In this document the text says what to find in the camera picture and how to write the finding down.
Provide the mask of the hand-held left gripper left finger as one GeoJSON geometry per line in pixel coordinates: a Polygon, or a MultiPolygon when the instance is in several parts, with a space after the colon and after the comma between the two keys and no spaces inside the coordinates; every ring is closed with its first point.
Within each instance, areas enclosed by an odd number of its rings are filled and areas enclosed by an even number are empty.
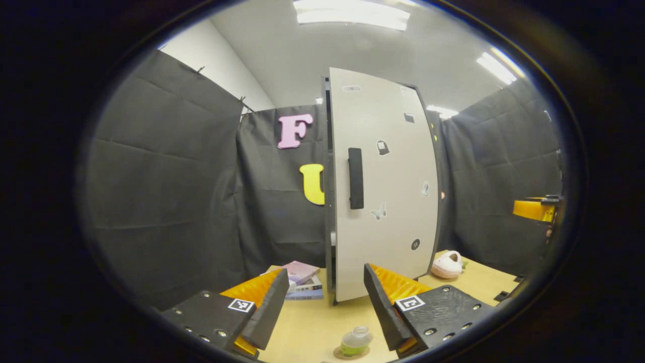
{"type": "Polygon", "coordinates": [[[209,347],[255,360],[267,349],[289,287],[280,268],[226,291],[199,291],[161,315],[209,347]]]}

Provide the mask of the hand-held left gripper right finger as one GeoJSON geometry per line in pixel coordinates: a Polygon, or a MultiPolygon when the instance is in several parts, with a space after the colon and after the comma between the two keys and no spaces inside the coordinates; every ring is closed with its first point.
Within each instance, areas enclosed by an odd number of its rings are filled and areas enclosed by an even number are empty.
{"type": "Polygon", "coordinates": [[[399,358],[439,349],[496,311],[453,285],[431,288],[371,263],[364,264],[364,286],[385,342],[399,358]]]}

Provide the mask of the glass bottle with green liquid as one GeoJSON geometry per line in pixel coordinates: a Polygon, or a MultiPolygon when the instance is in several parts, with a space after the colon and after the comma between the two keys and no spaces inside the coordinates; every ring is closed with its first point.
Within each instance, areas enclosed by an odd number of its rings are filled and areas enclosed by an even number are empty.
{"type": "Polygon", "coordinates": [[[373,341],[373,335],[367,326],[358,326],[353,328],[352,331],[346,333],[341,338],[339,346],[339,353],[342,356],[353,357],[364,352],[368,349],[373,341]]]}

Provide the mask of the round cork coaster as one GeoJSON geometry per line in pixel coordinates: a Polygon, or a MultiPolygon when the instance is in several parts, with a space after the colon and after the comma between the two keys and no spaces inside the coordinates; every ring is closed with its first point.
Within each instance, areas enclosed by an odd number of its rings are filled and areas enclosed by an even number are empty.
{"type": "Polygon", "coordinates": [[[339,345],[334,349],[333,354],[339,360],[357,360],[367,356],[370,352],[368,345],[364,347],[348,347],[346,345],[339,345]]]}

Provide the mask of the black door handle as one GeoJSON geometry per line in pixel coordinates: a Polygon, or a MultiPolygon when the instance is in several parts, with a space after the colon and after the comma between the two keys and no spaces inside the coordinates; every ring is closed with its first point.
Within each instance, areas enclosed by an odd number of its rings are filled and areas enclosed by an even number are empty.
{"type": "Polygon", "coordinates": [[[359,148],[348,148],[349,201],[351,210],[364,208],[363,158],[359,148]]]}

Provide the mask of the blue book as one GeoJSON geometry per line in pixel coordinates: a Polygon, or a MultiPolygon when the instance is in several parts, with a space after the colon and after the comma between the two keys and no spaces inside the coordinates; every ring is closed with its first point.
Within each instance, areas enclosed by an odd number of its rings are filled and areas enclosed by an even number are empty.
{"type": "Polygon", "coordinates": [[[309,299],[323,299],[325,292],[322,289],[288,292],[284,297],[285,301],[302,301],[309,299]]]}

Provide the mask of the white book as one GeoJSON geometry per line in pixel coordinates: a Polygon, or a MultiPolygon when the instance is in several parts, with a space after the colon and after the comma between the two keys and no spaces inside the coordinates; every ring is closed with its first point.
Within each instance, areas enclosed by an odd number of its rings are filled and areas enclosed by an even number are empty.
{"type": "Polygon", "coordinates": [[[322,282],[317,274],[300,284],[291,285],[288,292],[316,291],[322,289],[322,282]]]}

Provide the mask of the pink book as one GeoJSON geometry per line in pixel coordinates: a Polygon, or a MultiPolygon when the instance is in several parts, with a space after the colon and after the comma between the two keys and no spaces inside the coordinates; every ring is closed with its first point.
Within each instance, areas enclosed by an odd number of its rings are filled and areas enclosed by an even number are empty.
{"type": "Polygon", "coordinates": [[[299,261],[292,261],[288,264],[280,266],[280,268],[287,271],[287,277],[290,283],[295,285],[304,285],[311,280],[320,270],[319,267],[305,264],[299,261]]]}

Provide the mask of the pink plush slipper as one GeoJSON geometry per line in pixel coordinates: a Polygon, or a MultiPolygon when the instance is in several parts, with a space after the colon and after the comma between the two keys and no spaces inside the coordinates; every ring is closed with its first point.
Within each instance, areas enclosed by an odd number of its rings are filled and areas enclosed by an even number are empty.
{"type": "Polygon", "coordinates": [[[464,262],[461,253],[458,251],[447,251],[440,257],[435,258],[430,271],[433,275],[442,279],[454,279],[463,273],[464,262]]]}

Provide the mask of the black backdrop cloth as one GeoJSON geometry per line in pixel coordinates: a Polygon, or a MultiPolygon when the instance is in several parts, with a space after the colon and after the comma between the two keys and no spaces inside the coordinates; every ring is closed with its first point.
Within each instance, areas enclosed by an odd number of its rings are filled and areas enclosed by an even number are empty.
{"type": "Polygon", "coordinates": [[[410,278],[441,250],[510,274],[539,266],[545,228],[514,200],[560,195],[557,124],[518,80],[442,120],[416,87],[333,65],[321,105],[242,113],[157,51],[115,89],[85,161],[92,241],[127,295],[164,311],[268,267],[327,267],[332,300],[368,293],[363,266],[410,278]],[[348,148],[362,150],[351,210],[348,148]]]}

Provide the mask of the large ceiling light panel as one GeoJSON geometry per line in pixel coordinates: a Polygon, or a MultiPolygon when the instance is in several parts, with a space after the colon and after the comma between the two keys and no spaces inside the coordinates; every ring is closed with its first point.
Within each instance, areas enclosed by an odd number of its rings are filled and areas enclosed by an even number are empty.
{"type": "Polygon", "coordinates": [[[410,13],[366,0],[297,0],[299,24],[351,23],[405,31],[410,13]]]}

